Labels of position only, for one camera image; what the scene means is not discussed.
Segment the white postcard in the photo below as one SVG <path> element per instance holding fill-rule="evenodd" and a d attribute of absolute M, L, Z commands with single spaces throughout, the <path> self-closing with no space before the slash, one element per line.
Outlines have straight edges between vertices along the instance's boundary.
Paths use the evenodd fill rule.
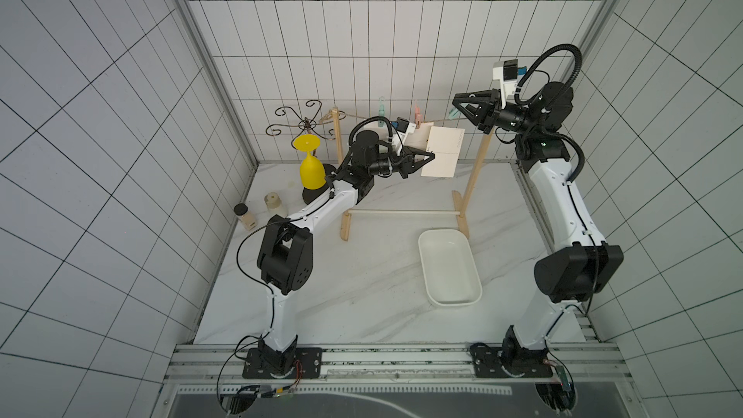
<path fill-rule="evenodd" d="M 381 139 L 387 139 L 387 127 L 384 122 L 375 120 L 367 123 L 359 130 L 359 133 L 361 134 L 363 131 L 372 131 L 377 133 Z"/>
<path fill-rule="evenodd" d="M 404 136 L 404 146 L 419 150 L 425 150 L 428 146 L 428 140 L 431 133 L 433 122 L 421 123 L 416 125 L 411 123 Z"/>
<path fill-rule="evenodd" d="M 434 178 L 453 177 L 465 133 L 465 129 L 433 126 L 429 133 L 426 151 L 435 154 L 435 158 L 423 166 L 421 175 Z"/>

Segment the pink clothespin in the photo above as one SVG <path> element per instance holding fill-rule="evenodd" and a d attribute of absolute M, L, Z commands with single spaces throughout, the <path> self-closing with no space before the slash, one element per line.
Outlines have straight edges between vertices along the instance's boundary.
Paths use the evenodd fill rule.
<path fill-rule="evenodd" d="M 414 122 L 417 129 L 419 129 L 421 124 L 423 123 L 422 112 L 420 110 L 420 106 L 418 105 L 414 106 Z"/>

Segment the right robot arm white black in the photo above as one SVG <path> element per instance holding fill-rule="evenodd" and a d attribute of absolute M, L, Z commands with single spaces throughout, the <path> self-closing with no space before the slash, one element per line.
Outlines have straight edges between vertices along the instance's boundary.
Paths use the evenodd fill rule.
<path fill-rule="evenodd" d="M 553 81 L 523 104 L 507 102 L 497 89 L 460 93 L 453 99 L 454 107 L 482 132 L 501 128 L 514 134 L 520 169 L 542 201 L 555 249 L 535 264 L 537 291 L 501 345 L 470 346 L 476 377 L 552 377 L 551 337 L 580 303 L 590 303 L 604 289 L 623 263 L 621 247 L 609 244 L 599 232 L 575 184 L 585 156 L 576 141 L 559 131 L 573 98 L 572 87 Z"/>

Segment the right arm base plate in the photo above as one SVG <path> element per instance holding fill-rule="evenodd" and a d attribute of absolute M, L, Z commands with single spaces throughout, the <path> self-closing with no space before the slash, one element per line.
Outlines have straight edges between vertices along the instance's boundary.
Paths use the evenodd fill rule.
<path fill-rule="evenodd" d="M 553 369 L 547 361 L 547 350 L 500 348 L 483 343 L 468 348 L 478 379 L 550 379 Z"/>

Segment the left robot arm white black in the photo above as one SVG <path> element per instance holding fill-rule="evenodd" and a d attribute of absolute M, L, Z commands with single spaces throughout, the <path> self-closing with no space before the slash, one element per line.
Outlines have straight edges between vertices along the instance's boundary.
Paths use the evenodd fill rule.
<path fill-rule="evenodd" d="M 297 361 L 295 292 L 313 272 L 313 238 L 356 206 L 375 185 L 375 178 L 394 173 L 407 178 L 433 162 L 435 153 L 409 147 L 394 135 L 383 141 L 375 131 L 351 137 L 346 158 L 328 177 L 329 190 L 287 217 L 272 217 L 263 235 L 257 268 L 269 288 L 271 323 L 257 344 L 257 354 L 277 377 L 288 375 Z"/>

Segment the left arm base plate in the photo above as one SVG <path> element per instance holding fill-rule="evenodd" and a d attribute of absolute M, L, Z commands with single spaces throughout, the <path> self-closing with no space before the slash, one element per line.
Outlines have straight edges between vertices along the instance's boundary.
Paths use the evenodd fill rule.
<path fill-rule="evenodd" d="M 322 348 L 294 348 L 276 353 L 270 348 L 251 348 L 243 368 L 243 379 L 318 379 Z"/>

